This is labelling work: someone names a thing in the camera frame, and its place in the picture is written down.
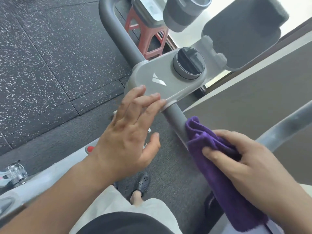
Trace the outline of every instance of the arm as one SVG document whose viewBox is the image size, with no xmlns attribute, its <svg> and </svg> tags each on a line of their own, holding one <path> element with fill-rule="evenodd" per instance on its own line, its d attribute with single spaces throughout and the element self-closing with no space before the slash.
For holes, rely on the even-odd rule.
<svg viewBox="0 0 312 234">
<path fill-rule="evenodd" d="M 205 147 L 203 154 L 254 206 L 278 222 L 286 233 L 312 233 L 312 198 L 263 145 L 226 130 L 214 131 L 235 145 L 242 155 L 236 162 Z"/>
<path fill-rule="evenodd" d="M 117 180 L 150 164 L 160 148 L 154 133 L 143 149 L 154 116 L 165 105 L 160 95 L 132 89 L 92 153 L 0 230 L 0 234 L 68 233 L 96 197 Z"/>
</svg>

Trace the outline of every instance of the white shorts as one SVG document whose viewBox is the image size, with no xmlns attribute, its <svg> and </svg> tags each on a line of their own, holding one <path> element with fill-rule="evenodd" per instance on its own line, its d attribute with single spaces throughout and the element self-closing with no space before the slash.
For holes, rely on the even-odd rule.
<svg viewBox="0 0 312 234">
<path fill-rule="evenodd" d="M 120 211 L 149 215 L 168 227 L 174 234 L 182 234 L 177 220 L 164 202 L 151 198 L 144 201 L 139 207 L 136 207 L 130 204 L 113 186 L 107 187 L 93 201 L 73 226 L 69 234 L 76 234 L 84 225 L 98 216 Z"/>
</svg>

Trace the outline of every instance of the knob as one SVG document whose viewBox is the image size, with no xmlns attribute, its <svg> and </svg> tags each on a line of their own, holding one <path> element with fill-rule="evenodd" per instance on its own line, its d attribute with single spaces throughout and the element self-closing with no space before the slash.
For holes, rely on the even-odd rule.
<svg viewBox="0 0 312 234">
<path fill-rule="evenodd" d="M 174 56 L 173 65 L 176 72 L 185 79 L 197 79 L 206 67 L 203 56 L 191 47 L 179 49 Z"/>
</svg>

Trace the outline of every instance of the left hand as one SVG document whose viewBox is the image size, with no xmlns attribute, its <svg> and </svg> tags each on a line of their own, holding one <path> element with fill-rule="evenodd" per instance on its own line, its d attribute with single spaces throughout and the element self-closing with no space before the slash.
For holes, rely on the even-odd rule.
<svg viewBox="0 0 312 234">
<path fill-rule="evenodd" d="M 109 172 L 111 182 L 143 170 L 160 149 L 158 133 L 151 136 L 145 149 L 143 145 L 155 115 L 166 100 L 161 100 L 159 93 L 145 96 L 145 90 L 142 85 L 127 93 L 111 124 L 89 155 L 100 170 Z"/>
</svg>

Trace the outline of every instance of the finger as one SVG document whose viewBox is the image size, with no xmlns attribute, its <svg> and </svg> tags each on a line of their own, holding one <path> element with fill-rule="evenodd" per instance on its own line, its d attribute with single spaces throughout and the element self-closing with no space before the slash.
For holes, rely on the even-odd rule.
<svg viewBox="0 0 312 234">
<path fill-rule="evenodd" d="M 141 85 L 140 87 L 133 88 L 126 94 L 126 96 L 123 98 L 123 100 L 121 101 L 118 107 L 118 110 L 115 116 L 115 122 L 119 121 L 120 119 L 124 117 L 124 114 L 126 113 L 132 100 L 142 96 L 145 93 L 145 90 L 146 90 L 146 87 L 144 85 Z"/>
<path fill-rule="evenodd" d="M 203 155 L 212 161 L 228 178 L 232 178 L 235 173 L 240 172 L 244 169 L 244 164 L 241 164 L 224 153 L 212 150 L 209 147 L 204 147 L 202 149 Z"/>
<path fill-rule="evenodd" d="M 160 142 L 159 142 L 159 133 L 154 133 L 151 136 L 150 142 L 146 145 L 143 149 L 142 159 L 145 162 L 145 166 L 147 167 L 151 161 L 154 159 L 156 154 L 160 149 Z"/>
<path fill-rule="evenodd" d="M 143 129 L 144 131 L 147 131 L 150 126 L 152 125 L 154 118 L 156 114 L 159 112 L 159 110 L 166 105 L 166 100 L 161 99 L 154 103 L 152 103 L 144 113 L 141 114 L 141 116 L 138 118 L 138 126 L 139 128 Z"/>
<path fill-rule="evenodd" d="M 250 139 L 248 136 L 228 130 L 214 130 L 213 131 L 217 136 L 220 136 L 230 142 L 236 147 L 238 152 L 243 155 L 247 152 L 250 146 L 254 145 L 256 142 Z"/>
<path fill-rule="evenodd" d="M 143 108 L 150 106 L 153 102 L 158 100 L 160 100 L 159 93 L 135 98 L 132 100 L 126 113 L 124 114 L 124 122 L 127 124 L 135 124 L 142 113 Z"/>
</svg>

